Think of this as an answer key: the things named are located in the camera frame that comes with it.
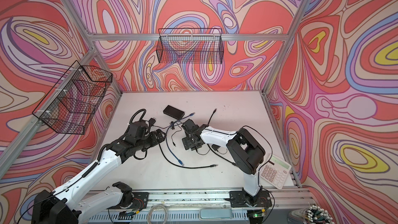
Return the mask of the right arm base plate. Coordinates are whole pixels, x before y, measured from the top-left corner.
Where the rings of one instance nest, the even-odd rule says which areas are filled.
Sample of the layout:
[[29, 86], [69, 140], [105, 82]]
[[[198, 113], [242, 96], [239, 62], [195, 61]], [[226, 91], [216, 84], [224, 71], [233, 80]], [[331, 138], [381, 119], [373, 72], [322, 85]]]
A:
[[229, 198], [226, 200], [230, 202], [232, 208], [261, 207], [268, 209], [273, 205], [269, 192], [264, 190], [260, 190], [255, 196], [251, 196], [243, 189], [230, 191]]

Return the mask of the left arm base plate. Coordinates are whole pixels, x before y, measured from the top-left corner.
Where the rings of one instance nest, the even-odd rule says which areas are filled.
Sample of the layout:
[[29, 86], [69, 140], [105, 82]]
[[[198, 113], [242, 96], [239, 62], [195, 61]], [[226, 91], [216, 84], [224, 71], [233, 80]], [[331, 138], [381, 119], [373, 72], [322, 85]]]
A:
[[132, 192], [130, 195], [123, 196], [119, 204], [108, 209], [146, 209], [148, 205], [149, 192]]

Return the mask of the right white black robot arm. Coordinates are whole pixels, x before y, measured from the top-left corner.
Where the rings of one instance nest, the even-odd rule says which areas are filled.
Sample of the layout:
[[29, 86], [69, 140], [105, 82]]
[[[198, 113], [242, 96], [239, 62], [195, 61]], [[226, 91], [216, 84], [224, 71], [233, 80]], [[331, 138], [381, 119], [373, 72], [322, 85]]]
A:
[[182, 129], [186, 134], [182, 139], [186, 150], [197, 150], [203, 145], [226, 148], [235, 165], [244, 173], [243, 191], [251, 197], [259, 194], [258, 167], [263, 163], [266, 152], [246, 128], [224, 131], [207, 124], [199, 126], [189, 119], [182, 124]]

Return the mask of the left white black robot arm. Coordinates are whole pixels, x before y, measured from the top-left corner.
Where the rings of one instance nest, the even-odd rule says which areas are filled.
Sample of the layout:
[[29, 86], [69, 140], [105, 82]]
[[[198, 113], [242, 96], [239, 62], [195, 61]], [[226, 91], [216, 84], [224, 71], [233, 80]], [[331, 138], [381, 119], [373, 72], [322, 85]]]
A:
[[155, 119], [131, 119], [126, 131], [115, 141], [101, 147], [97, 159], [72, 179], [49, 192], [39, 193], [32, 206], [33, 224], [79, 224], [94, 215], [116, 207], [132, 209], [135, 214], [144, 208], [143, 200], [137, 199], [130, 186], [116, 182], [92, 197], [87, 193], [111, 171], [125, 163], [136, 153], [147, 151], [165, 140], [165, 133], [151, 130]]

